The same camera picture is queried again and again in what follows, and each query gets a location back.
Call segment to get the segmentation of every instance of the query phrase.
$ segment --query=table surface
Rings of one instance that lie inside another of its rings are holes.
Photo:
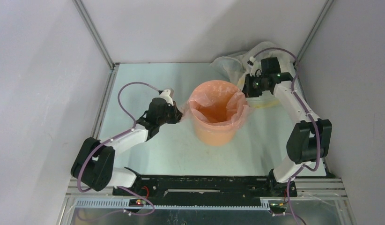
[[[121,87],[130,82],[146,82],[160,90],[172,88],[180,108],[192,91],[209,80],[228,80],[209,63],[121,64],[105,110],[99,139],[104,140],[132,126],[132,120],[118,105]],[[158,93],[143,85],[124,89],[121,101],[136,118],[148,109]],[[129,167],[141,174],[267,176],[287,156],[286,142],[292,124],[278,104],[255,109],[245,125],[228,144],[207,146],[194,133],[189,118],[176,125],[165,124],[148,142],[136,145],[117,157],[115,167]],[[299,176],[325,176],[323,163],[316,172],[303,170]]]

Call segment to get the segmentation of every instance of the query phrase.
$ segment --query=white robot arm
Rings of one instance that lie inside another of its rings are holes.
[[[114,158],[151,139],[159,132],[161,125],[176,124],[182,117],[172,99],[173,90],[159,92],[159,97],[151,101],[148,110],[136,121],[134,128],[102,142],[93,137],[86,139],[71,168],[71,175],[78,178],[83,170],[81,181],[96,191],[107,186],[131,187],[136,180],[136,173],[127,168],[113,168]],[[84,166],[93,151],[93,157]]]
[[[281,73],[276,57],[265,58],[257,62],[251,57],[248,64],[250,73],[245,76],[243,92],[247,98],[259,97],[263,91],[270,91],[286,109],[290,119],[295,124],[287,142],[288,156],[279,166],[270,171],[267,179],[273,183],[286,183],[289,178],[304,165],[317,160],[317,137],[320,140],[320,158],[328,153],[332,124],[329,120],[322,120],[308,106],[298,90],[292,88],[293,77],[290,73]],[[257,74],[261,64],[261,74]],[[315,133],[313,122],[317,125]]]

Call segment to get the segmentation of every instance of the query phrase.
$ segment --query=purple cable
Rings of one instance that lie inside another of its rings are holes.
[[[274,215],[275,217],[278,217],[278,216],[285,216],[285,215],[293,215],[292,213],[288,213],[288,212],[285,212],[285,214],[283,213],[279,213],[279,214],[275,214],[273,213],[271,210],[270,211],[267,211],[268,213],[270,213],[271,215]],[[300,216],[296,215],[297,218],[299,218],[304,225],[307,225],[306,222],[303,220],[303,218],[301,218]]]
[[[118,186],[118,188],[120,188],[120,189],[122,189],[122,190],[124,190],[124,191],[126,191],[126,192],[129,192],[130,194],[132,194],[132,195],[138,197],[139,199],[142,199],[142,200],[148,202],[149,205],[151,205],[151,207],[152,207],[151,211],[150,211],[150,212],[146,212],[146,213],[135,213],[135,212],[127,211],[127,210],[115,210],[115,211],[111,211],[111,212],[109,212],[109,213],[106,213],[106,214],[104,214],[104,215],[102,215],[102,216],[99,216],[99,217],[97,217],[97,218],[94,218],[94,219],[83,219],[83,218],[81,218],[81,216],[79,215],[79,211],[77,211],[77,217],[78,217],[78,219],[79,219],[80,221],[84,221],[84,222],[91,223],[91,222],[100,220],[100,219],[102,219],[102,218],[104,218],[104,217],[106,217],[106,216],[109,216],[109,215],[111,215],[111,214],[118,213],[118,212],[128,213],[128,214],[135,215],[135,216],[146,216],[146,215],[149,215],[149,214],[151,214],[151,213],[153,213],[153,212],[155,211],[155,206],[154,206],[154,204],[153,204],[150,200],[148,200],[147,198],[142,197],[142,196],[136,194],[135,192],[133,192],[133,191],[127,189],[126,187]]]
[[[298,215],[295,214],[292,208],[292,204],[290,201],[290,195],[289,195],[289,187],[290,187],[290,182],[292,181],[293,178],[295,178],[302,170],[304,167],[300,167],[296,173],[294,173],[289,179],[288,179],[288,184],[286,185],[286,196],[288,197],[288,202],[289,202],[289,208],[290,208],[290,213],[292,214],[293,218],[295,219],[296,223],[299,224],[299,221],[297,218],[299,217]]]
[[[120,90],[119,90],[119,92],[118,92],[118,104],[119,104],[119,106],[121,107],[121,109],[133,120],[133,125],[132,125],[132,127],[129,129],[129,130],[127,130],[127,131],[124,131],[124,132],[122,132],[122,133],[120,133],[120,134],[118,134],[118,135],[115,135],[114,137],[113,137],[113,140],[117,140],[118,138],[120,138],[120,137],[122,137],[122,136],[124,136],[124,135],[126,135],[126,134],[128,134],[128,133],[130,133],[131,131],[132,131],[132,129],[133,128],[135,128],[136,127],[136,119],[123,107],[123,105],[122,105],[122,103],[121,103],[121,93],[122,93],[122,91],[127,87],[127,86],[129,86],[129,85],[132,85],[132,84],[143,84],[143,85],[146,85],[146,86],[148,86],[148,87],[151,87],[152,89],[154,89],[154,90],[156,90],[156,91],[158,91],[159,92],[159,89],[157,89],[156,87],[154,87],[154,86],[151,86],[150,84],[148,84],[148,83],[144,83],[144,82],[131,82],[131,83],[127,83],[127,84],[125,84]],[[80,192],[87,192],[87,191],[89,191],[89,190],[91,190],[91,188],[89,187],[89,188],[87,188],[87,189],[82,189],[82,187],[81,187],[81,179],[82,179],[82,174],[83,174],[83,171],[85,170],[85,168],[86,168],[86,165],[88,164],[88,162],[89,162],[89,160],[93,157],[93,155],[103,146],[103,145],[105,145],[105,144],[107,144],[107,143],[109,143],[111,141],[111,138],[109,138],[109,139],[107,139],[107,140],[105,140],[104,142],[102,142],[102,143],[100,143],[96,148],[94,148],[93,150],[92,150],[92,152],[88,155],[88,157],[86,158],[86,160],[85,160],[85,162],[82,164],[82,167],[81,167],[81,170],[80,170],[80,173],[78,174],[78,180],[77,180],[77,188],[78,188],[78,190],[80,191]]]
[[[256,56],[258,56],[259,54],[267,51],[267,50],[279,50],[279,51],[283,51],[283,52],[286,52],[288,53],[289,55],[291,55],[293,57],[293,59],[295,60],[296,62],[296,67],[299,65],[299,60],[297,59],[297,57],[291,53],[290,51],[286,50],[286,49],[283,49],[283,48],[277,48],[277,47],[270,47],[270,48],[265,48],[263,50],[261,50],[260,52],[256,53],[253,57],[256,58]],[[309,166],[307,165],[303,165],[305,168],[309,169],[310,171],[317,171],[318,168],[319,168],[319,160],[321,158],[321,144],[320,144],[320,138],[319,138],[319,129],[318,129],[318,126],[314,120],[314,118],[311,116],[311,113],[310,111],[308,110],[307,106],[304,104],[304,102],[302,101],[302,99],[299,97],[299,95],[297,94],[297,92],[295,91],[295,82],[298,78],[298,73],[296,72],[296,75],[295,77],[293,78],[292,80],[292,93],[293,95],[295,96],[295,98],[297,99],[297,101],[300,103],[300,105],[303,107],[304,109],[304,112],[308,115],[308,117],[310,118],[313,126],[314,126],[314,130],[315,130],[315,137],[317,139],[317,158],[316,158],[316,163],[315,163],[315,167],[314,168],[310,168]]]
[[[279,50],[279,51],[283,51],[283,52],[286,52],[288,53],[289,55],[291,55],[293,57],[293,59],[295,60],[296,62],[296,67],[299,65],[299,60],[297,59],[297,57],[291,53],[290,51],[286,50],[286,49],[283,49],[283,48],[277,48],[277,47],[270,47],[270,48],[266,48],[266,49],[263,49],[261,50],[260,52],[256,53],[253,57],[256,58],[256,56],[258,56],[259,54],[263,53],[264,51],[267,51],[267,50]],[[300,103],[300,105],[303,107],[304,109],[304,112],[306,113],[306,115],[308,116],[308,118],[310,118],[313,126],[314,126],[314,130],[315,130],[315,137],[317,139],[317,158],[316,158],[316,162],[315,162],[315,167],[314,168],[310,168],[309,166],[307,165],[303,165],[302,167],[300,167],[298,169],[298,171],[296,171],[295,174],[293,174],[289,179],[288,179],[288,184],[286,186],[286,194],[288,196],[288,202],[290,203],[290,195],[289,195],[289,187],[290,187],[290,182],[292,181],[293,178],[295,178],[304,168],[307,168],[309,169],[310,171],[317,171],[318,168],[319,168],[319,160],[320,160],[320,156],[321,156],[321,144],[320,144],[320,139],[319,139],[319,129],[318,129],[318,126],[317,124],[315,123],[315,120],[314,118],[311,116],[311,112],[309,111],[309,109],[307,108],[307,106],[304,104],[304,102],[302,101],[302,99],[299,97],[299,95],[297,94],[297,92],[295,91],[295,82],[298,78],[298,73],[296,72],[296,75],[295,77],[293,78],[292,80],[292,93],[293,95],[295,96],[295,98],[298,100],[298,102]],[[291,215],[293,216],[293,218],[295,219],[296,223],[299,224],[297,218],[300,218],[298,215],[296,215],[293,211],[293,208],[292,208],[292,205],[289,204],[289,207],[290,207],[290,212],[291,212]]]
[[[144,82],[131,82],[131,83],[127,83],[125,84],[118,92],[118,104],[119,106],[121,107],[121,109],[128,115],[130,116],[130,118],[133,119],[133,127],[136,126],[136,119],[123,107],[122,103],[121,103],[121,93],[122,91],[129,85],[132,85],[132,84],[143,84],[143,85],[146,85],[148,87],[151,87],[152,89],[156,90],[157,92],[159,92],[159,89],[148,84],[148,83],[144,83]]]
[[[126,135],[126,134],[128,134],[128,133],[130,133],[130,132],[132,131],[132,129],[136,127],[136,119],[135,119],[135,118],[134,118],[134,117],[133,117],[133,116],[132,116],[132,115],[131,115],[131,114],[130,114],[124,107],[123,107],[123,105],[122,105],[122,103],[121,103],[121,100],[120,100],[120,96],[121,96],[122,91],[123,91],[127,86],[132,85],[132,84],[143,84],[143,85],[146,85],[146,86],[148,86],[148,87],[150,87],[150,88],[156,90],[157,92],[159,92],[159,89],[157,89],[156,87],[154,87],[154,86],[152,86],[152,85],[150,85],[150,84],[148,84],[148,83],[144,83],[144,82],[131,82],[131,83],[128,83],[128,84],[124,85],[124,86],[119,90],[119,92],[118,92],[118,104],[119,104],[119,106],[121,107],[121,109],[122,109],[122,110],[123,110],[123,111],[124,111],[124,112],[125,112],[131,119],[132,119],[132,120],[133,120],[133,125],[132,125],[132,127],[131,127],[130,129],[128,129],[128,130],[126,130],[126,131],[124,131],[124,132],[122,132],[122,133],[120,133],[120,134],[117,134],[117,135],[115,135],[115,136],[112,137],[112,138],[109,138],[109,139],[103,141],[102,143],[100,143],[98,146],[96,146],[96,147],[91,151],[91,153],[90,153],[90,154],[88,155],[88,157],[86,158],[85,162],[82,164],[81,170],[80,170],[80,172],[79,172],[79,174],[78,174],[77,188],[78,188],[78,190],[79,190],[80,192],[87,192],[87,191],[89,191],[89,190],[92,189],[92,188],[90,188],[90,187],[87,188],[87,189],[85,189],[85,190],[82,189],[82,187],[81,187],[81,179],[82,179],[83,171],[85,170],[85,168],[86,168],[86,166],[87,166],[89,160],[93,157],[93,155],[94,155],[94,154],[95,154],[95,153],[96,153],[96,152],[97,152],[103,145],[109,143],[109,142],[111,141],[111,139],[117,140],[118,138],[120,138],[120,137],[122,137],[122,136],[124,136],[124,135]],[[154,204],[153,204],[151,201],[149,201],[148,199],[143,198],[142,196],[136,194],[135,192],[133,192],[133,191],[131,191],[131,190],[125,188],[125,187],[118,187],[118,188],[120,188],[120,189],[122,189],[122,190],[124,190],[124,191],[126,191],[126,192],[128,192],[128,193],[130,193],[130,194],[132,194],[132,195],[134,195],[134,196],[136,196],[136,197],[138,197],[138,198],[140,198],[140,199],[143,199],[144,201],[148,202],[148,203],[153,207],[152,210],[151,210],[150,212],[148,212],[148,213],[138,214],[138,213],[134,213],[134,212],[129,212],[129,213],[131,213],[132,215],[136,215],[136,216],[146,216],[146,215],[149,215],[149,214],[151,214],[151,213],[153,213],[153,212],[155,211]],[[124,212],[124,210],[116,210],[116,211],[107,213],[107,214],[105,214],[105,215],[103,215],[103,216],[101,216],[101,217],[99,217],[99,218],[94,219],[94,220],[104,218],[104,217],[106,217],[106,216],[108,216],[108,215],[110,215],[110,214],[116,213],[116,212]]]

